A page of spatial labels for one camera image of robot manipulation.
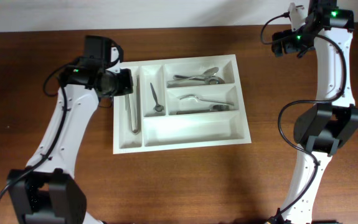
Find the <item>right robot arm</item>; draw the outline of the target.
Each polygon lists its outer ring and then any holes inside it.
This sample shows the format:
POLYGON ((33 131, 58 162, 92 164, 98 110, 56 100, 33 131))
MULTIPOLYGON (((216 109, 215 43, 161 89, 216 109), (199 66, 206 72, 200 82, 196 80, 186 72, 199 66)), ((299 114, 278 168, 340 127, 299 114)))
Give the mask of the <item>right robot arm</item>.
POLYGON ((340 9, 336 1, 291 3, 282 17, 291 27, 276 32, 269 42, 280 57, 309 51, 318 60, 318 87, 312 107, 298 117, 293 140, 297 150, 290 189, 282 206, 268 223, 312 223, 313 204, 322 176, 333 155, 358 129, 358 108, 352 94, 349 56, 354 13, 340 9))

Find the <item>small silver teaspoon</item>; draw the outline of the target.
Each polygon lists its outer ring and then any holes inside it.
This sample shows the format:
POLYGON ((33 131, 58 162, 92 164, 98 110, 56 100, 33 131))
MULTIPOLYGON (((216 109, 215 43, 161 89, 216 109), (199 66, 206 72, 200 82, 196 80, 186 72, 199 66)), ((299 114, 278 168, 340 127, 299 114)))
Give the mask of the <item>small silver teaspoon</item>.
POLYGON ((156 92, 155 92, 155 89, 154 89, 152 83, 150 83, 150 87, 151 87, 151 93, 152 93, 153 98, 154 98, 154 101, 155 101, 154 110, 155 110, 156 112, 160 113, 160 112, 164 111, 164 107, 163 107, 163 105, 160 105, 160 104, 158 103, 158 98, 157 98, 157 95, 156 95, 156 92))

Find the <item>silver fork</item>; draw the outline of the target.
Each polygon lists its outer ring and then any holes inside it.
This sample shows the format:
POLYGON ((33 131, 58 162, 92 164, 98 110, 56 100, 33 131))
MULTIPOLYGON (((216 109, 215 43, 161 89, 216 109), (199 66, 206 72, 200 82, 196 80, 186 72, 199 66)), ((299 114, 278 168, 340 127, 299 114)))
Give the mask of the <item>silver fork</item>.
POLYGON ((235 106, 234 103, 231 102, 226 102, 226 101, 217 101, 217 100, 208 100, 208 99, 204 99, 201 98, 197 95, 184 95, 184 96, 180 96, 179 100, 185 100, 185 99, 195 99, 197 101, 203 101, 203 102, 208 102, 208 103, 217 103, 217 104, 221 104, 221 105, 227 105, 227 106, 235 106))
POLYGON ((214 105, 209 109, 178 111, 176 114, 209 113, 209 112, 228 111, 229 109, 230 107, 228 105, 214 105))

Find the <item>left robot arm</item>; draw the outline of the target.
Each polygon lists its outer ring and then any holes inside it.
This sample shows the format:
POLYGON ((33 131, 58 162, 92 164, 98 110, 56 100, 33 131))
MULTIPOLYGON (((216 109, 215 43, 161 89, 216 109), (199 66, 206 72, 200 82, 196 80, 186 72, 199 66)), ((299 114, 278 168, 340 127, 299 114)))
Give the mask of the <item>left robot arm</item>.
POLYGON ((99 223, 75 182, 75 164, 86 128, 103 98, 133 93, 123 49, 112 39, 85 37, 83 54, 54 70, 57 103, 44 137, 24 169, 12 169, 8 193, 19 223, 99 223))

